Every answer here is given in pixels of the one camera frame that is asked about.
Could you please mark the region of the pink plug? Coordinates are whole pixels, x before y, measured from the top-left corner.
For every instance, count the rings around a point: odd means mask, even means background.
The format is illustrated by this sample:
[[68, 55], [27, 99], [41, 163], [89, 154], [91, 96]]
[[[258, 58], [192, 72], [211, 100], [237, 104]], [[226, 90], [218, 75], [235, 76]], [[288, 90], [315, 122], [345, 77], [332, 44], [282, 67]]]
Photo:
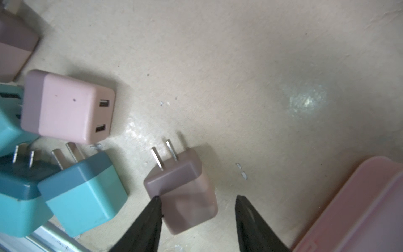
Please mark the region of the pink plug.
[[25, 76], [21, 127], [42, 137], [94, 144], [110, 135], [114, 102], [110, 88], [34, 69]]
[[143, 185], [150, 198], [161, 199], [164, 222], [170, 233], [177, 235], [214, 218], [218, 203], [197, 152], [189, 148], [177, 154], [170, 140], [166, 146], [172, 157], [165, 161], [155, 147], [151, 149], [156, 166]]
[[18, 16], [1, 12], [1, 82], [12, 82], [33, 53], [39, 35]]

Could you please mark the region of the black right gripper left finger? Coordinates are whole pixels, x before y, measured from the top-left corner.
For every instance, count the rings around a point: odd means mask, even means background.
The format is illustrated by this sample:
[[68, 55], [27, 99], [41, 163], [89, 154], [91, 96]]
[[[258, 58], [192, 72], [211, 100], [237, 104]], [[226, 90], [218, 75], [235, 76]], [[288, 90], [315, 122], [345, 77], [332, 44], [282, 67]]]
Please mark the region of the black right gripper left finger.
[[162, 219], [162, 201], [159, 196], [155, 196], [110, 251], [158, 251]]

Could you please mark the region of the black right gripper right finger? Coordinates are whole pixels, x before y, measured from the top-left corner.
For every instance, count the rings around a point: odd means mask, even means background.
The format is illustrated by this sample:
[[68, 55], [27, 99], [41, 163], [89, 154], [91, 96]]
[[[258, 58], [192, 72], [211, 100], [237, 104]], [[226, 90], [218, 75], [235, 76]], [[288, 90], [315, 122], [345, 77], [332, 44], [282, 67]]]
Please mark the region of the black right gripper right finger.
[[235, 216], [241, 252], [290, 251], [245, 196], [237, 196]]

